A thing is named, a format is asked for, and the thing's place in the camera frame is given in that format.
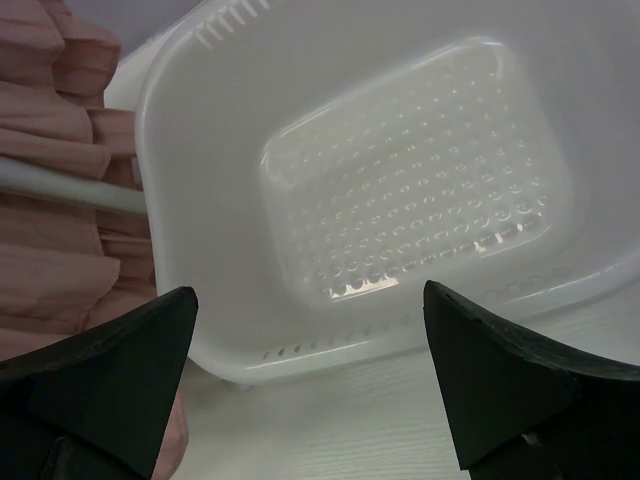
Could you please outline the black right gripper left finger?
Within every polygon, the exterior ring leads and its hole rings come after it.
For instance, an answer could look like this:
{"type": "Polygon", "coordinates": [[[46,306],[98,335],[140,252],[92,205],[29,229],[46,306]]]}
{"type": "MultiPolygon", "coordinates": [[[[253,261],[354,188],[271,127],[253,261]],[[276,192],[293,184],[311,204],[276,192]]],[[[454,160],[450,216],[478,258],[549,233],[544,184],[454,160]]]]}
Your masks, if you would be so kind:
{"type": "Polygon", "coordinates": [[[3,361],[2,478],[151,478],[197,312],[180,287],[3,361]]]}

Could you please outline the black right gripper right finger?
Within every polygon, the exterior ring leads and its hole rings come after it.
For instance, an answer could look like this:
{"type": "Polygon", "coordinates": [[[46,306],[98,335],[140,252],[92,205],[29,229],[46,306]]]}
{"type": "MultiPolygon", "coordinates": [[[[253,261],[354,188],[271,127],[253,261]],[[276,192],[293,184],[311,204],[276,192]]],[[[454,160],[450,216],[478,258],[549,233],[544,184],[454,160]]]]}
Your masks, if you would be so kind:
{"type": "Polygon", "coordinates": [[[473,479],[636,479],[639,369],[423,291],[426,337],[461,470],[473,479]]]}

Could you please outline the dusty pink pleated skirt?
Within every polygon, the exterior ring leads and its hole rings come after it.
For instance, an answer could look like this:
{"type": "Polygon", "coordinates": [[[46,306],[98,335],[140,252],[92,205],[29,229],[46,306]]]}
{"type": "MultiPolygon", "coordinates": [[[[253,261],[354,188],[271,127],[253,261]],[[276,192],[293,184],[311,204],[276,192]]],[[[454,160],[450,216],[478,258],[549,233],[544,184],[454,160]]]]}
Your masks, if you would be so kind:
{"type": "Polygon", "coordinates": [[[168,479],[198,301],[158,294],[120,56],[61,1],[1,5],[1,475],[168,479]]]}

